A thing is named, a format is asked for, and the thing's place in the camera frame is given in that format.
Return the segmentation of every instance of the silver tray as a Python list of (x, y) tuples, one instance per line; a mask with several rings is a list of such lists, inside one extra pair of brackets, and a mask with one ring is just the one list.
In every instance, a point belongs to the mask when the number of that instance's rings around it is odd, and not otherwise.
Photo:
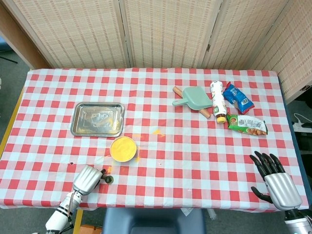
[(125, 107), (119, 102), (80, 102), (75, 107), (70, 131), (74, 136), (117, 137)]

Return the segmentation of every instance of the robotic hand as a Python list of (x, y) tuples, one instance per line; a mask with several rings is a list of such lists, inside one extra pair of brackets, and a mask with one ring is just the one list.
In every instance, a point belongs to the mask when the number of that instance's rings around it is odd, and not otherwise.
[[(105, 173), (105, 169), (98, 171), (88, 165), (82, 169), (74, 180), (74, 190), (66, 196), (46, 222), (46, 234), (61, 234), (74, 227), (71, 216), (82, 202), (81, 197), (88, 195), (99, 184), (101, 178), (108, 184), (113, 182), (113, 177), (111, 175), (105, 175)], [(70, 226), (64, 229), (67, 222), (70, 223)]]
[(253, 193), (261, 200), (274, 204), (285, 211), (285, 223), (291, 234), (312, 234), (312, 211), (298, 210), (302, 200), (293, 183), (292, 178), (285, 172), (278, 158), (270, 154), (254, 152), (259, 160), (250, 155), (254, 161), (270, 195), (264, 195), (255, 187), (251, 187)]

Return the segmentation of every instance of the black chair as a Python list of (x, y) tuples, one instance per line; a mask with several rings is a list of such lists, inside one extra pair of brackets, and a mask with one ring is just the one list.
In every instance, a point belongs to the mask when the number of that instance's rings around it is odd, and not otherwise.
[(102, 234), (206, 234), (202, 209), (108, 208)]
[[(9, 50), (12, 50), (12, 48), (5, 42), (5, 40), (2, 37), (0, 37), (0, 52), (9, 51)], [(2, 56), (0, 56), (0, 59), (5, 59), (5, 60), (8, 60), (8, 61), (13, 62), (13, 63), (18, 63), (14, 60), (11, 60), (9, 58), (5, 58)]]

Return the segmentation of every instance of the green snack bag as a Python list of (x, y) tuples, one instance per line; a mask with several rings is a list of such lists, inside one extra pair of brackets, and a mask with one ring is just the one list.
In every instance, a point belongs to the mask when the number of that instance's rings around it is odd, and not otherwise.
[(246, 115), (226, 115), (226, 120), (229, 124), (229, 129), (246, 133), (250, 135), (267, 135), (268, 128), (265, 122), (258, 118)]

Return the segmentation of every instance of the bottle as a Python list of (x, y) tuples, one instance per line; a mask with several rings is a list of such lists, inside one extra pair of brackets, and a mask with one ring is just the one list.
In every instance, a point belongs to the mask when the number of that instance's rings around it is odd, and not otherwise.
[(213, 81), (210, 84), (210, 92), (213, 96), (213, 112), (217, 123), (226, 122), (226, 105), (222, 95), (223, 85), (221, 81)]

